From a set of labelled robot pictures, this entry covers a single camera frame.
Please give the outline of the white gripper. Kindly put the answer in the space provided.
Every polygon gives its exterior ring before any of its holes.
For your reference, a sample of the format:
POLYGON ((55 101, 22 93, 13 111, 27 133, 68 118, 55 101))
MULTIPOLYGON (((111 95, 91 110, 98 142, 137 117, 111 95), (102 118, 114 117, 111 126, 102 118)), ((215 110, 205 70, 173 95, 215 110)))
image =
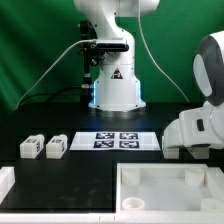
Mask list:
POLYGON ((224 103, 213 106, 206 101, 202 107, 182 111, 163 134, 164 149, 180 147, 190 148, 194 159, 208 159, 208 148, 223 149, 224 103))

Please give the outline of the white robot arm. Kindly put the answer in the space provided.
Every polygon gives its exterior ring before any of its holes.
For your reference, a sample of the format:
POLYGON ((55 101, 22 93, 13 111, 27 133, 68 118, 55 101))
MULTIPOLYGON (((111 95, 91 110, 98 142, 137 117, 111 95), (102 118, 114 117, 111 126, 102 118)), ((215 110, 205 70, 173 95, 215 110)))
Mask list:
MULTIPOLYGON (((73 0, 96 32, 92 42, 100 73, 94 81, 89 107, 101 115, 128 115, 146 107, 135 75, 135 40, 116 24, 117 17, 153 13, 160 0, 73 0)), ((224 33, 207 36, 193 59, 196 83, 206 98, 203 106, 185 110, 164 130, 162 150, 167 158, 184 147, 224 149, 224 33)))

